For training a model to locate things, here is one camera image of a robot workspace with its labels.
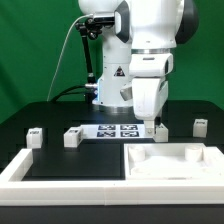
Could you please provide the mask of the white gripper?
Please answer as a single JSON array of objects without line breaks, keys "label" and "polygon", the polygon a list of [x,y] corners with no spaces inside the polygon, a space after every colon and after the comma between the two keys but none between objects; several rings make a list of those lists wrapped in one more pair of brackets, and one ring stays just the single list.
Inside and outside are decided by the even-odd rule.
[{"label": "white gripper", "polygon": [[129,74],[133,77],[133,110],[137,119],[146,120],[147,135],[153,136],[155,127],[161,125],[162,118],[157,115],[168,98],[166,75],[172,70],[171,53],[132,55]]}]

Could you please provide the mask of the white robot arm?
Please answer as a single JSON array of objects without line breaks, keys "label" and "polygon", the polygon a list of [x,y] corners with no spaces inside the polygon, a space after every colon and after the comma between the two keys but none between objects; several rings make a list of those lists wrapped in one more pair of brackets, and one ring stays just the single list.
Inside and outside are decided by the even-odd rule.
[{"label": "white robot arm", "polygon": [[199,24],[194,0],[78,0],[90,37],[103,36],[103,73],[93,105],[116,113],[132,109],[145,134],[168,98],[171,50]]}]

